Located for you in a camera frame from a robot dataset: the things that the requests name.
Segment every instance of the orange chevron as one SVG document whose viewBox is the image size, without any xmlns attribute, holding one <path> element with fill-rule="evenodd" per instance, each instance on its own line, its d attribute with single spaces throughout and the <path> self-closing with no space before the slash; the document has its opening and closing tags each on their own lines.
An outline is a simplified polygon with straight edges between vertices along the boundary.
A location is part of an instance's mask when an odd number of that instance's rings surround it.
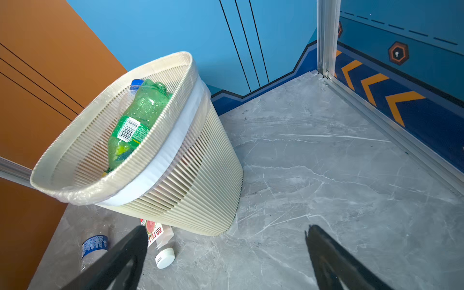
<svg viewBox="0 0 464 290">
<path fill-rule="evenodd" d="M 390 106 L 390 110 L 392 111 L 395 121 L 403 127 L 405 126 L 405 124 L 403 122 L 403 119 L 401 118 L 401 115 L 400 115 L 400 112 L 398 111 L 398 107 L 396 106 L 396 103 L 420 100 L 420 99 L 425 99 L 425 98 L 426 97 L 416 93 L 415 91 L 409 91 L 406 93 L 401 93 L 401 94 L 396 94 L 396 95 L 385 97 L 385 99 L 387 99 L 388 106 Z"/>
<path fill-rule="evenodd" d="M 349 64 L 347 64 L 346 66 L 342 67 L 342 72 L 343 72 L 343 75 L 345 76 L 345 79 L 347 80 L 347 84 L 348 84 L 348 87 L 352 90 L 354 90 L 354 87 L 353 87 L 353 83 L 351 82 L 351 79 L 348 75 L 348 72 L 352 69 L 355 69 L 357 68 L 358 66 L 360 66 L 362 63 L 360 63 L 359 61 L 357 60 L 353 60 L 352 62 L 350 62 Z"/>
<path fill-rule="evenodd" d="M 366 92 L 366 96 L 367 96 L 367 99 L 369 100 L 369 103 L 371 103 L 375 107 L 377 107 L 377 104 L 375 103 L 374 97 L 372 96 L 372 92 L 369 86 L 372 84 L 387 80 L 387 79 L 389 79 L 389 77 L 386 77 L 382 75 L 381 73 L 379 73 L 374 76 L 365 78 L 361 81 L 362 87 L 364 88 L 364 91 Z"/>
</svg>

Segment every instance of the orange wall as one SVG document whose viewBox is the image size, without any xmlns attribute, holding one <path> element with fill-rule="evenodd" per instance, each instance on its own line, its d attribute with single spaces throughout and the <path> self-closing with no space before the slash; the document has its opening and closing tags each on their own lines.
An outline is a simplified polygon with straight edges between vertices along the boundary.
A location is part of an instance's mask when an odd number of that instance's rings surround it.
<svg viewBox="0 0 464 290">
<path fill-rule="evenodd" d="M 0 156 L 33 168 L 125 72 L 65 0 L 0 1 Z M 0 289 L 26 289 L 66 204 L 1 178 L 0 192 Z"/>
<path fill-rule="evenodd" d="M 3 178 L 0 188 L 0 289 L 26 289 L 66 204 Z"/>
</svg>

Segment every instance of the green plastic bottle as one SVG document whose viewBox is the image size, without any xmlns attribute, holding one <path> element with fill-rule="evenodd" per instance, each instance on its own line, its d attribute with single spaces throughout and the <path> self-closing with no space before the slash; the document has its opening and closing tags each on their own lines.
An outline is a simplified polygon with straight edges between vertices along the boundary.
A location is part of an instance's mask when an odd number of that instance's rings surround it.
<svg viewBox="0 0 464 290">
<path fill-rule="evenodd" d="M 108 140 L 110 167 L 118 167 L 139 146 L 171 99 L 165 84 L 147 79 L 125 110 Z"/>
</svg>

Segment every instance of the ribbed plastic trash can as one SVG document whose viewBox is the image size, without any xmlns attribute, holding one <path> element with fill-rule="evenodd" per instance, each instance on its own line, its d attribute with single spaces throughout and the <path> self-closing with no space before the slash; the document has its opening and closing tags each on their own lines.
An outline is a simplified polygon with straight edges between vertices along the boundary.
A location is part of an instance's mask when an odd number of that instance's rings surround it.
<svg viewBox="0 0 464 290">
<path fill-rule="evenodd" d="M 163 82 L 174 94 L 137 149 L 102 177 L 119 102 L 136 78 Z M 222 234 L 235 217 L 243 169 L 210 98 L 188 52 L 129 71 L 46 150 L 31 184 L 62 202 L 97 204 L 198 234 Z"/>
</svg>

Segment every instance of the hexagon sticker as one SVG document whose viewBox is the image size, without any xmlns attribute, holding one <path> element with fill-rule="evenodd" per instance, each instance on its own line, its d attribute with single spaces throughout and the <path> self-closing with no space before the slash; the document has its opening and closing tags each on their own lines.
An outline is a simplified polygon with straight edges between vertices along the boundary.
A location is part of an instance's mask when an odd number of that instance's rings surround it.
<svg viewBox="0 0 464 290">
<path fill-rule="evenodd" d="M 402 65 L 409 59 L 409 48 L 407 44 L 401 43 L 399 41 L 395 42 L 388 49 L 388 57 L 390 61 L 397 65 Z"/>
</svg>

